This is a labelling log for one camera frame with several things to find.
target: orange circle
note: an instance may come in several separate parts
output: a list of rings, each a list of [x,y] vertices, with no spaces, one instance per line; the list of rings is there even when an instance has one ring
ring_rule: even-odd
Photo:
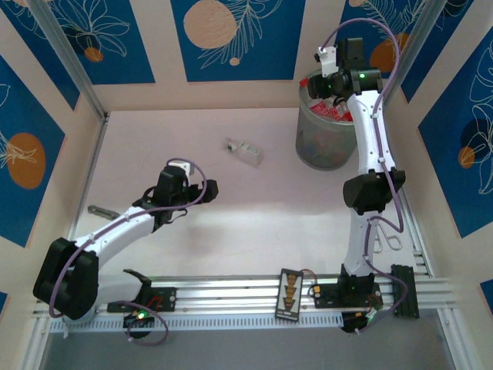
[[[230,65],[232,65],[233,67],[236,67],[240,64],[240,60],[238,58],[231,58],[230,59]]]
[[[399,33],[395,36],[401,50],[409,39],[408,33]],[[382,72],[391,72],[395,64],[394,44],[392,40],[382,41],[371,53],[370,66],[377,67]]]
[[[349,6],[356,8],[358,6],[362,6],[367,0],[349,0]]]
[[[469,146],[465,146],[459,152],[459,164],[465,169],[475,164],[475,152]]]
[[[217,0],[200,0],[185,14],[186,36],[198,48],[215,49],[227,45],[237,32],[233,13]]]
[[[99,49],[89,47],[86,50],[84,50],[84,55],[91,62],[97,63],[102,61],[102,52]]]
[[[38,187],[46,169],[41,141],[30,133],[18,133],[9,140],[7,151],[11,154],[7,161],[8,173],[14,182],[27,190]]]

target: white table surface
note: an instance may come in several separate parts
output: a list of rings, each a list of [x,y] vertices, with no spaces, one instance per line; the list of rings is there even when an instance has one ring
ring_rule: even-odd
[[[88,214],[88,205],[124,212],[156,185],[169,158],[181,156],[218,181],[219,196],[127,247],[102,272],[253,275],[279,274],[284,267],[339,273],[350,229],[342,188],[357,175],[357,153],[339,170],[313,170],[296,154],[296,128],[294,108],[113,112],[75,236],[108,222]],[[260,166],[223,149],[227,136],[263,148]],[[200,182],[197,171],[193,182]],[[385,215],[397,222],[393,204]],[[377,267],[416,266],[408,233],[401,239],[401,251],[384,244],[375,254]]]

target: cable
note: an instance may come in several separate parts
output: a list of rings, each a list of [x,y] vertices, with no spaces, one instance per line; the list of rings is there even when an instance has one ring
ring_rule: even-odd
[[[166,225],[170,225],[172,224],[173,222],[175,222],[176,220],[178,220],[179,218],[181,217],[185,217],[187,214],[188,214],[188,210],[185,208],[184,210],[181,210],[183,211],[182,214],[180,214],[179,216],[176,216],[175,218],[173,218],[172,220],[169,220],[168,222],[166,222]]]
[[[391,193],[392,193],[392,199],[394,200],[395,209],[397,211],[397,218],[399,219],[399,226],[396,226],[391,221],[389,221],[388,219],[383,218],[381,216],[373,216],[373,217],[371,217],[370,220],[369,220],[369,222],[368,222],[367,233],[366,233],[366,236],[365,236],[365,239],[364,239],[364,259],[367,262],[367,265],[373,271],[377,272],[378,274],[381,274],[381,275],[385,276],[386,278],[389,278],[389,279],[394,280],[394,281],[398,282],[399,284],[401,284],[402,287],[404,288],[404,293],[402,294],[401,298],[397,302],[395,302],[394,305],[392,305],[392,307],[387,312],[385,312],[384,315],[382,315],[381,317],[379,317],[370,326],[370,328],[371,328],[377,322],[379,322],[381,319],[383,319],[386,315],[388,315],[389,312],[394,311],[395,308],[397,308],[399,306],[399,304],[401,304],[404,301],[404,299],[407,297],[407,285],[401,279],[398,279],[395,276],[392,276],[390,274],[386,274],[383,271],[378,270],[370,262],[370,256],[368,254],[368,248],[369,248],[369,245],[370,245],[371,228],[373,227],[373,225],[371,224],[371,221],[373,221],[373,220],[381,220],[381,221],[385,222],[386,224],[388,224],[390,227],[392,227],[394,230],[396,230],[399,234],[402,233],[402,232],[404,232],[404,219],[402,217],[401,201],[397,197],[397,192],[395,191],[394,183],[392,181],[391,175],[388,172],[388,168],[385,165],[384,160],[380,160],[380,159],[383,159],[384,158],[384,148],[383,148],[383,143],[382,143],[380,128],[378,127],[378,110],[379,110],[378,107],[381,104],[382,99],[384,98],[384,94],[387,92],[388,89],[390,89],[390,86],[392,85],[392,82],[395,80],[395,76],[396,76],[396,73],[397,73],[397,67],[399,66],[399,62],[401,60],[401,51],[399,49],[399,44],[397,43],[397,40],[396,40],[394,34],[392,33],[392,31],[386,25],[383,25],[379,21],[375,21],[374,19],[370,19],[370,18],[369,19],[368,18],[354,18],[354,19],[350,19],[350,20],[348,20],[346,22],[342,22],[329,35],[329,37],[327,37],[327,39],[325,40],[325,42],[323,43],[323,45],[322,45],[321,48],[323,49],[323,48],[325,48],[325,46],[327,46],[327,44],[334,37],[334,35],[337,33],[337,31],[339,31],[340,29],[342,29],[343,27],[345,27],[347,25],[350,25],[352,23],[357,23],[357,22],[372,23],[374,25],[377,25],[377,26],[381,27],[385,31],[385,33],[388,34],[388,36],[390,37],[390,39],[392,40],[392,42],[394,44],[394,49],[395,49],[395,64],[394,64],[394,68],[392,69],[392,72],[391,72],[391,74],[390,74],[390,76],[388,78],[387,84],[384,86],[384,88],[382,89],[380,95],[377,98],[377,102],[374,105],[373,112],[371,114],[371,118],[373,120],[375,134],[376,134],[376,137],[377,137],[379,163],[380,163],[380,165],[382,166],[382,168],[384,170],[385,177],[387,178],[387,182],[388,182],[388,185],[389,185],[390,190],[391,190]],[[368,328],[369,327],[363,328],[359,332],[366,331]]]
[[[371,298],[372,297],[375,298],[378,301],[378,303],[379,303],[380,306],[383,306],[384,305],[384,300],[382,299],[382,297],[381,296],[378,297],[376,294],[373,294],[372,293],[372,294],[369,294],[368,295],[368,298],[370,300],[370,309],[373,307],[373,305],[371,304]]]
[[[355,318],[364,318],[363,312],[355,312],[353,317],[351,317],[351,318],[343,318],[342,320],[343,321],[350,321],[350,320],[354,320]]]
[[[310,274],[314,278],[315,285],[318,285],[317,275],[312,270],[309,270],[307,268],[304,268],[304,269],[302,269],[300,271],[303,272],[303,273]]]
[[[308,294],[308,297],[310,298],[315,298],[315,291],[313,294],[310,294],[310,291],[314,291],[314,286],[312,285],[311,287],[308,288],[307,290],[307,294]]]
[[[164,210],[183,210],[185,208],[188,208],[188,207],[191,207],[197,203],[199,203],[203,196],[205,195],[206,193],[206,190],[207,190],[207,178],[206,178],[206,174],[202,171],[202,169],[197,166],[193,161],[191,160],[185,160],[183,158],[172,158],[170,160],[168,160],[166,162],[166,165],[168,165],[170,162],[173,162],[173,161],[183,161],[183,162],[187,162],[187,163],[190,163],[190,165],[192,165],[193,167],[197,168],[197,170],[200,172],[200,174],[202,175],[202,179],[203,179],[203,189],[202,189],[202,192],[200,193],[200,195],[192,202],[188,203],[188,204],[184,204],[184,205],[181,205],[181,206],[172,206],[172,207],[156,207],[156,208],[152,208],[152,209],[149,209],[149,210],[142,210],[140,212],[136,212],[132,215],[130,215],[127,218],[122,218],[121,220],[118,220],[116,221],[115,223],[113,224],[110,224],[108,225],[107,227],[105,227],[104,229],[102,229],[100,232],[98,232],[96,235],[94,235],[94,238],[92,239],[88,239],[85,243],[83,243],[75,252],[72,256],[70,256],[70,258],[67,260],[67,262],[65,263],[65,265],[63,266],[62,270],[60,271],[60,275],[58,276],[58,278],[56,279],[56,282],[55,282],[55,285],[53,287],[53,292],[52,292],[52,295],[49,299],[49,315],[52,317],[52,318],[60,318],[63,316],[63,314],[57,314],[55,312],[55,299],[56,299],[56,296],[58,295],[59,293],[59,289],[60,289],[60,285],[62,284],[62,280],[63,278],[65,277],[65,274],[67,273],[67,271],[69,270],[70,266],[72,265],[72,263],[75,261],[75,259],[89,246],[91,245],[92,243],[94,243],[95,241],[97,241],[100,237],[104,236],[105,234],[107,234],[108,232],[110,232],[111,230],[114,230],[115,228],[117,228],[118,226],[120,226],[121,224],[124,224],[125,222],[128,222],[129,220],[132,220],[136,217],[139,217],[139,216],[142,216],[144,214],[150,214],[152,212],[160,212],[160,211],[164,211]],[[137,307],[136,306],[136,303],[133,303],[133,302],[127,302],[127,301],[121,301],[122,304],[128,304],[128,305],[132,305],[133,307]],[[138,306],[138,308],[141,308],[143,310],[146,310],[147,312],[151,313],[151,315],[155,315],[160,321],[164,321],[163,318],[161,318],[156,312],[150,310],[149,308],[143,308],[144,306],[141,307],[141,305]]]
[[[160,297],[158,295],[154,296],[153,299],[151,299],[147,304],[147,307],[151,308],[154,302],[156,302],[156,312],[157,312],[159,310],[159,307],[161,307],[161,305],[163,304],[163,297]]]
[[[129,338],[129,341],[135,343],[136,345],[143,345],[143,346],[146,346],[146,347],[153,347],[153,346],[162,344],[168,338],[168,334],[169,334],[168,324],[166,323],[166,320],[163,318],[163,316],[161,316],[160,314],[158,314],[157,311],[151,310],[149,307],[142,306],[141,304],[134,303],[134,302],[117,301],[115,303],[117,303],[117,304],[126,304],[128,306],[133,306],[135,308],[139,308],[139,309],[147,312],[148,314],[154,316],[159,321],[161,321],[163,323],[163,325],[164,325],[164,328],[166,329],[166,331],[164,333],[164,336],[160,340],[158,340],[158,341],[151,341],[151,342],[147,342],[147,341],[135,341],[134,338],[132,338],[132,336],[130,335],[130,328],[132,327],[132,325],[135,324],[136,322],[139,322],[138,320],[135,320],[126,329],[126,336]]]

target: floor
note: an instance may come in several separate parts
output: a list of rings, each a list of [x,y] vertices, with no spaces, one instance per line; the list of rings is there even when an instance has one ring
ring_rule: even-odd
[[[124,212],[156,184],[169,158],[181,156],[218,181],[217,199],[130,245],[102,273],[253,275],[278,274],[283,267],[338,273],[350,228],[342,187],[357,175],[357,153],[339,170],[309,168],[294,149],[296,128],[297,109],[291,108],[114,112],[75,236],[108,222],[88,214],[88,205]],[[260,166],[227,152],[227,137],[260,146]],[[199,181],[196,171],[193,182]],[[397,222],[393,204],[385,216]],[[401,251],[384,244],[374,258],[377,267],[415,266],[407,232],[401,239]]]
[[[174,331],[150,348],[128,343],[122,332],[51,334],[40,369],[455,368],[436,312],[422,311],[417,321],[389,317],[377,326],[360,337],[338,328]]]

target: scissors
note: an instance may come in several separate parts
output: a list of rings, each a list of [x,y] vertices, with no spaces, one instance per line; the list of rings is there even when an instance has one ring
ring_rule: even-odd
[[[387,233],[385,232],[385,229],[382,227],[382,225],[378,224],[377,225],[377,236],[375,237],[375,240],[378,242],[379,248],[377,250],[374,250],[374,253],[380,253],[380,252],[382,252],[382,249],[383,249],[383,244],[382,244],[380,232],[384,236],[384,239],[387,242],[388,246],[391,248],[391,250],[399,251],[400,249],[402,249],[402,241],[399,238],[399,236],[397,236],[397,235],[388,236]]]

